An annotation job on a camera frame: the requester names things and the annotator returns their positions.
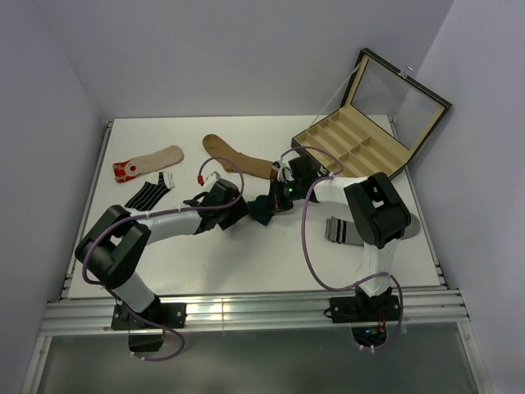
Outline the green christmas bear sock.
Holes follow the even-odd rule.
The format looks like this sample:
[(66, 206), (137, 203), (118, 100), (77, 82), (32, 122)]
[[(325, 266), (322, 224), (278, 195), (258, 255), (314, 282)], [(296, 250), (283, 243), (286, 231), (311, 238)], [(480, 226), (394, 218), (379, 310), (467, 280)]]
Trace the green christmas bear sock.
[(268, 203), (268, 195), (259, 195), (247, 205), (249, 216), (263, 226), (267, 226), (275, 215), (274, 209)]

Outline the brown long sock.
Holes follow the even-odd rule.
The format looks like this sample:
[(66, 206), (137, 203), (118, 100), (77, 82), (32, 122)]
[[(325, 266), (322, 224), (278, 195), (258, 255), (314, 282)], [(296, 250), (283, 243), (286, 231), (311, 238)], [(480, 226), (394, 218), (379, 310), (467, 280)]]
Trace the brown long sock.
[(205, 135), (202, 140), (202, 145), (211, 157), (219, 158), (219, 163), (227, 172), (237, 172), (240, 170), (244, 174), (265, 180), (271, 180), (277, 176), (274, 162), (250, 157), (238, 152), (218, 135)]

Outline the grey striped sock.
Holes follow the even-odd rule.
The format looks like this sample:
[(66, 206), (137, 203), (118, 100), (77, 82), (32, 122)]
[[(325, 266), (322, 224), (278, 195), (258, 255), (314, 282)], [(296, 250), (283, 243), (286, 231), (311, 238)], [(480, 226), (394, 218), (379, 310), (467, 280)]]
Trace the grey striped sock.
[[(419, 218), (413, 213), (410, 216), (411, 223), (405, 228), (402, 240), (415, 237), (421, 231), (422, 225)], [(364, 241), (358, 234), (355, 224), (336, 217), (326, 220), (325, 237), (330, 242), (337, 244), (364, 246)]]

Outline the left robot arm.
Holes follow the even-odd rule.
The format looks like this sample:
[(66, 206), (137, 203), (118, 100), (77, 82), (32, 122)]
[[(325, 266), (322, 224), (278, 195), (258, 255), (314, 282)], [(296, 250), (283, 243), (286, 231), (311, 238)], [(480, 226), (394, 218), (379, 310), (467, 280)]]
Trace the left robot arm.
[(130, 308), (130, 318), (142, 328), (157, 323), (160, 300), (136, 268), (148, 245), (176, 236), (196, 236), (215, 227), (222, 230), (249, 213), (237, 186), (213, 181), (207, 191), (166, 211), (133, 214), (113, 205), (75, 249), (75, 258), (100, 284)]

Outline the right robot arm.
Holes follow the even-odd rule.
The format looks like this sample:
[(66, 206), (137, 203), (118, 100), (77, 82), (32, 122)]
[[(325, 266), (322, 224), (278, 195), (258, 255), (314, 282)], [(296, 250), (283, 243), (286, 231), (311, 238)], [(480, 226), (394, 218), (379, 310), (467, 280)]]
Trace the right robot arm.
[(378, 172), (365, 177), (322, 176), (307, 157), (272, 164), (270, 189), (264, 208), (269, 215), (289, 211), (296, 200), (346, 206), (355, 232), (363, 242), (363, 264), (355, 300), (359, 317), (374, 319), (384, 307), (380, 296), (390, 288), (395, 250), (411, 223), (404, 201), (389, 177)]

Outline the black white striped sock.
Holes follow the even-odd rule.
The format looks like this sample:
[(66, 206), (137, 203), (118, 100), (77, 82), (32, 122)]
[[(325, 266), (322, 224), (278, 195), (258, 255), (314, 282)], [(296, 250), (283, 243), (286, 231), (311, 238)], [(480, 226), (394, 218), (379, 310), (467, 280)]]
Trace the black white striped sock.
[(175, 183), (170, 172), (150, 174), (140, 190), (124, 207), (136, 211), (149, 211), (174, 187)]

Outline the beige red reindeer sock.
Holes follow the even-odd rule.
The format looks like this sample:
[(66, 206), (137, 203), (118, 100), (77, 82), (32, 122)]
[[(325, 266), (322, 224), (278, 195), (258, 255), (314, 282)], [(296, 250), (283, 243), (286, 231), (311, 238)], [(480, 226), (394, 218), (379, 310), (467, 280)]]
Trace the beige red reindeer sock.
[(168, 146), (154, 153), (131, 158), (124, 162), (113, 163), (112, 170), (117, 183), (134, 180), (137, 177), (159, 172), (184, 160), (183, 150), (177, 145)]

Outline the black compartment organizer box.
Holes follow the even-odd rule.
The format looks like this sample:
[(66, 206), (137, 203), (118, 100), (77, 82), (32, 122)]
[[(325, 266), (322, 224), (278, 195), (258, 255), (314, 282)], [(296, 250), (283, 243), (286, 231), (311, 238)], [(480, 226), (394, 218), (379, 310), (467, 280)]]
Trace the black compartment organizer box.
[(452, 105), (369, 48), (360, 50), (340, 105), (291, 140), (322, 172), (398, 176)]

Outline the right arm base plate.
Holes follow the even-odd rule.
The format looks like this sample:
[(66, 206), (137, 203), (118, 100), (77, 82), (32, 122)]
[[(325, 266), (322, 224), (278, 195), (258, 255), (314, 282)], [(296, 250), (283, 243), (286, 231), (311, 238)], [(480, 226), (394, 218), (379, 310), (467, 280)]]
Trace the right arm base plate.
[(379, 323), (381, 320), (398, 321), (401, 311), (396, 295), (379, 303), (353, 295), (330, 298), (323, 315), (333, 323)]

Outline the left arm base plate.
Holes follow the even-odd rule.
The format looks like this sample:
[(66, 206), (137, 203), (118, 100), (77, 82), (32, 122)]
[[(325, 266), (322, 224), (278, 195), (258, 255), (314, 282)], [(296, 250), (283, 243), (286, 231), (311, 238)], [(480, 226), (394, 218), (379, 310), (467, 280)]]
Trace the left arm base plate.
[(111, 330), (140, 330), (156, 328), (162, 325), (167, 328), (183, 328), (186, 318), (186, 303), (160, 303), (153, 305), (143, 313), (132, 313), (133, 310), (125, 305), (116, 305), (113, 310)]

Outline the aluminium frame rail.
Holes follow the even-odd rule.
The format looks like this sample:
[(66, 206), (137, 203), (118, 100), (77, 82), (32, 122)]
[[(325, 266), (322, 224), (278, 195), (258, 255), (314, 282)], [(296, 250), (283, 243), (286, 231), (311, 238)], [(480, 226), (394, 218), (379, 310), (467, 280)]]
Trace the aluminium frame rail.
[[(187, 332), (228, 332), (296, 328), (324, 328), (323, 315), (330, 292), (163, 297), (165, 304), (185, 303)], [(41, 337), (113, 334), (110, 324), (115, 302), (109, 299), (63, 300), (46, 306), (39, 328)], [(406, 291), (404, 323), (468, 322), (458, 290)]]

